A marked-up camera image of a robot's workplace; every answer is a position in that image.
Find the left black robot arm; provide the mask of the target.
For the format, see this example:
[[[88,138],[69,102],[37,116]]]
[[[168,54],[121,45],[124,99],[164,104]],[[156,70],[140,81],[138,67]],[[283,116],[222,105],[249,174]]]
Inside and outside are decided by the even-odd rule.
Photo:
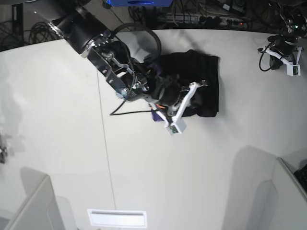
[[[268,45],[259,48],[262,72],[286,66],[288,76],[301,75],[299,60],[307,37],[307,2],[305,0],[255,0],[251,11],[266,27],[278,31],[267,38]]]

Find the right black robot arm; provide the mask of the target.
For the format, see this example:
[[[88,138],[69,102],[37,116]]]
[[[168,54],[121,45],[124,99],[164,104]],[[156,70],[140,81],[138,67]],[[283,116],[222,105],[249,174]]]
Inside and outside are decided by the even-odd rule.
[[[155,40],[156,51],[140,63],[117,37],[122,29],[135,24],[125,23],[111,31],[84,7],[86,0],[27,0],[25,3],[47,20],[58,37],[95,65],[124,102],[144,99],[161,105],[169,116],[177,114],[180,108],[191,111],[201,107],[195,96],[184,105],[184,98],[192,90],[179,83],[177,75],[161,77],[152,67],[162,52],[161,41],[152,30],[144,28]]]

